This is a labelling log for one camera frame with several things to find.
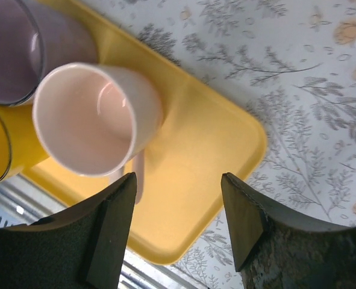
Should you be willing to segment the yellow plastic tray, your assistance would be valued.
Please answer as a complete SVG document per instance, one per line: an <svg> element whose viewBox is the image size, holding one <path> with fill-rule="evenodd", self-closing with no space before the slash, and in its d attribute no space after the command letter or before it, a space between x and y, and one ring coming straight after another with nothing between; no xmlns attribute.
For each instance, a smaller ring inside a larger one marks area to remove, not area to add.
<svg viewBox="0 0 356 289"><path fill-rule="evenodd" d="M263 127L79 1L37 2L83 24L95 42L97 62L139 72L157 89L164 118L145 148L145 186L127 245L154 264L178 261L222 208L222 174L247 178L263 159ZM110 180L78 175L50 157L20 173L67 204L96 194Z"/></svg>

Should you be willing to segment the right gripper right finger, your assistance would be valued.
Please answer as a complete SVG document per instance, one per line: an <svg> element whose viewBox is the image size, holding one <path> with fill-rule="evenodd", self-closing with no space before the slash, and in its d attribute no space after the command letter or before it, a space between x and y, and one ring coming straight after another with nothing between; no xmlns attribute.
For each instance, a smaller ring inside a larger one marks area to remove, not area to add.
<svg viewBox="0 0 356 289"><path fill-rule="evenodd" d="M230 233L234 265L241 271L276 226L312 237L348 239L356 256L356 227L326 222L293 210L254 190L232 173L221 178L222 198Z"/></svg>

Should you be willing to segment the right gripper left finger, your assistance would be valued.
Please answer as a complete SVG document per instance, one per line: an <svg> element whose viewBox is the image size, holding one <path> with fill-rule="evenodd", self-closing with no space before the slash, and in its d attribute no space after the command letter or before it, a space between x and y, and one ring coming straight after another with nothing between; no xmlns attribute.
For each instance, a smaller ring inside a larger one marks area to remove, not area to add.
<svg viewBox="0 0 356 289"><path fill-rule="evenodd" d="M137 177L30 225L0 228L0 288L117 288Z"/></svg>

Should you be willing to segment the pink cup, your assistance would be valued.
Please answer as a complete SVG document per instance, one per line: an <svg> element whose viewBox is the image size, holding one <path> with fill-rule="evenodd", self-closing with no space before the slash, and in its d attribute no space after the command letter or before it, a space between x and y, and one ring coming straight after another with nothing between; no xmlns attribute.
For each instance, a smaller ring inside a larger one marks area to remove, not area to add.
<svg viewBox="0 0 356 289"><path fill-rule="evenodd" d="M142 74L120 66L69 63L44 77L33 102L37 137L70 171L116 181L127 162L145 186L145 147L163 120L160 96Z"/></svg>

